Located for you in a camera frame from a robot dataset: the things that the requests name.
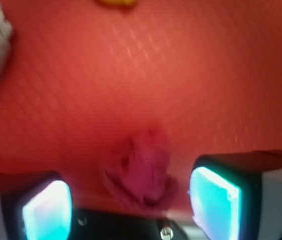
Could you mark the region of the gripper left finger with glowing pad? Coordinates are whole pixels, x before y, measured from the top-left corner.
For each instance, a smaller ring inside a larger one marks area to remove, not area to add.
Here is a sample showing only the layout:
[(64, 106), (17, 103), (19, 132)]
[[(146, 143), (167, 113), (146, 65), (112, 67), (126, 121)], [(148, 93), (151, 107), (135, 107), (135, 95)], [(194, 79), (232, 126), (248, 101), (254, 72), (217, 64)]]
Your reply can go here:
[(0, 240), (67, 240), (72, 211), (59, 173), (0, 173)]

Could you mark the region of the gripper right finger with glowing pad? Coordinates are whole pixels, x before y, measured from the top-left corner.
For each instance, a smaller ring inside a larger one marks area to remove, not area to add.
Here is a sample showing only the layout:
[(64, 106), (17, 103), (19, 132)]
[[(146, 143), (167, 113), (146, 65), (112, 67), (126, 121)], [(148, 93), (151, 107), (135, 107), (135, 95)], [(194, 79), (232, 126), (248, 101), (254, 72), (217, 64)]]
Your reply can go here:
[(210, 240), (282, 240), (282, 150), (199, 156), (189, 198)]

